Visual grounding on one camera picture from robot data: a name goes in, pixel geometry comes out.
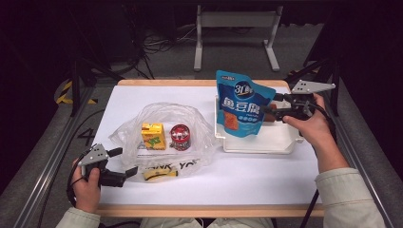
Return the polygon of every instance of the white tray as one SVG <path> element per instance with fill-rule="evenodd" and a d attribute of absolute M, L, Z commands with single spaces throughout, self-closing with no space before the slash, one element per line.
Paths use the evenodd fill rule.
<path fill-rule="evenodd" d="M 277 108 L 288 107 L 286 102 L 276 102 Z M 216 96 L 215 124 L 216 138 L 222 141 L 225 152 L 231 153 L 260 153 L 260 154 L 290 154 L 296 143 L 302 143 L 304 138 L 299 136 L 297 129 L 283 122 L 263 122 L 258 135 L 244 138 L 235 137 L 225 132 L 223 125 L 217 123 L 218 96 Z"/>

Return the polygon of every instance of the wooden table edge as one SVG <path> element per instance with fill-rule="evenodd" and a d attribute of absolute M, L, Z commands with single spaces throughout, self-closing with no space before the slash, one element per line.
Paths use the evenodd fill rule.
<path fill-rule="evenodd" d="M 288 84 L 283 80 L 253 80 L 256 84 L 262 86 L 281 86 L 287 87 Z M 132 80 L 125 79 L 118 83 L 118 86 L 216 86 L 216 80 Z"/>
<path fill-rule="evenodd" d="M 97 214 L 120 218 L 290 218 L 304 217 L 308 205 L 105 205 Z M 311 217 L 324 217 L 322 204 L 317 204 Z"/>

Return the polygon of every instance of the person's left hand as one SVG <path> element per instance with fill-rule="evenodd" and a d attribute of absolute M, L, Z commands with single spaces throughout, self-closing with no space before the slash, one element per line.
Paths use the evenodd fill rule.
<path fill-rule="evenodd" d="M 88 181 L 82 179 L 82 177 L 81 166 L 77 166 L 71 181 L 71 183 L 74 183 L 80 179 L 73 184 L 73 190 L 76 196 L 76 208 L 93 214 L 98 209 L 101 197 L 101 190 L 98 187 L 100 170 L 93 168 L 89 174 Z"/>

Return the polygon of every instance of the beige jacket sleeve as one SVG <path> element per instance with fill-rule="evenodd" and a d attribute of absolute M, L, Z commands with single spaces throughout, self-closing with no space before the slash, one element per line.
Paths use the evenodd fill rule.
<path fill-rule="evenodd" d="M 323 227 L 385 227 L 373 197 L 356 169 L 319 174 L 317 189 L 325 208 Z"/>
<path fill-rule="evenodd" d="M 100 216 L 70 207 L 56 228 L 98 228 Z"/>

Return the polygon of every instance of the white plastic bag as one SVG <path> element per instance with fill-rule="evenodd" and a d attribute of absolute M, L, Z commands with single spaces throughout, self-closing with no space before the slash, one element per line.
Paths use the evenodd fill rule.
<path fill-rule="evenodd" d="M 165 130 L 166 150 L 146 150 L 141 135 L 143 123 L 162 123 Z M 190 147 L 185 151 L 170 148 L 169 131 L 175 124 L 185 124 L 190 130 Z M 219 142 L 213 127 L 199 110 L 192 106 L 155 103 L 146 106 L 134 119 L 123 123 L 109 138 L 123 148 L 123 169 L 139 166 L 139 172 L 157 167 L 175 169 L 188 176 L 211 162 Z"/>

